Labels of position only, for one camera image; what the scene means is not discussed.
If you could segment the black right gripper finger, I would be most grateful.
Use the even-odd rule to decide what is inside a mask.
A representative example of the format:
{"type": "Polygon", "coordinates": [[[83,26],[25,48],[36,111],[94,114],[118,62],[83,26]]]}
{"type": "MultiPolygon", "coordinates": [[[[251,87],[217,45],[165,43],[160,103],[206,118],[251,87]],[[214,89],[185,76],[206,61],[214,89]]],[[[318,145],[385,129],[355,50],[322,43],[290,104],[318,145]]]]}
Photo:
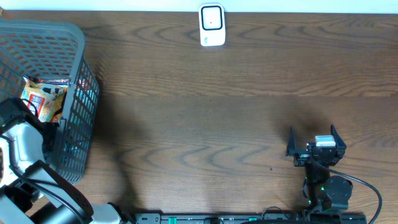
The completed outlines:
{"type": "Polygon", "coordinates": [[[294,127],[291,126],[285,155],[286,156],[296,156],[298,154],[299,154],[299,152],[298,152],[298,149],[296,148],[296,143],[295,143],[294,127]]]}
{"type": "Polygon", "coordinates": [[[341,139],[340,135],[337,133],[333,124],[331,125],[331,135],[334,137],[336,142],[336,155],[343,156],[346,152],[347,146],[345,142],[341,139]]]}

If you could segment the yellow wet wipes packet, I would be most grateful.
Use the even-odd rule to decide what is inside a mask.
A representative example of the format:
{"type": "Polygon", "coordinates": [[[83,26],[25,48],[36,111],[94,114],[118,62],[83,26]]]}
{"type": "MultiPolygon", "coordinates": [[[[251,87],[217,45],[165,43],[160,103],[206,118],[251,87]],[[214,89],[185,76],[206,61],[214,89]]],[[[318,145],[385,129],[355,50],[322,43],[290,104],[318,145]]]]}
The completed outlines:
{"type": "Polygon", "coordinates": [[[24,77],[21,99],[43,123],[58,123],[68,92],[69,79],[46,80],[24,77]]]}

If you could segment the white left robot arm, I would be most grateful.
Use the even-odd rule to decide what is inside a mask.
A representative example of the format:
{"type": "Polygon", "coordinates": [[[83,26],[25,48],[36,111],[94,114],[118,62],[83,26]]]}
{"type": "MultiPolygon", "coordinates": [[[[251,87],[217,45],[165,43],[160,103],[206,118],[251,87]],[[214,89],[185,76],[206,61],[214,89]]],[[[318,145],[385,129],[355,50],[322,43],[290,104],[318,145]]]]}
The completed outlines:
{"type": "Polygon", "coordinates": [[[92,205],[45,163],[54,125],[20,98],[1,102],[1,221],[3,223],[135,223],[112,203],[92,205]]]}

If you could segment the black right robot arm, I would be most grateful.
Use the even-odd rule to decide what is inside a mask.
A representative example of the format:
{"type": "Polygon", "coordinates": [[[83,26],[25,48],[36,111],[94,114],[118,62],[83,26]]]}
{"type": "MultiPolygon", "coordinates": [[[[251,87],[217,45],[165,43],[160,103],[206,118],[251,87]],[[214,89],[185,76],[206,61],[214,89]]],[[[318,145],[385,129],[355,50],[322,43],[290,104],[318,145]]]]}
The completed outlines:
{"type": "Polygon", "coordinates": [[[346,144],[334,126],[329,135],[315,136],[304,149],[298,149],[295,142],[294,129],[286,148],[286,156],[294,158],[294,166],[305,168],[306,196],[314,212],[341,212],[348,209],[353,185],[346,178],[330,175],[330,167],[335,166],[343,158],[346,144]]]}

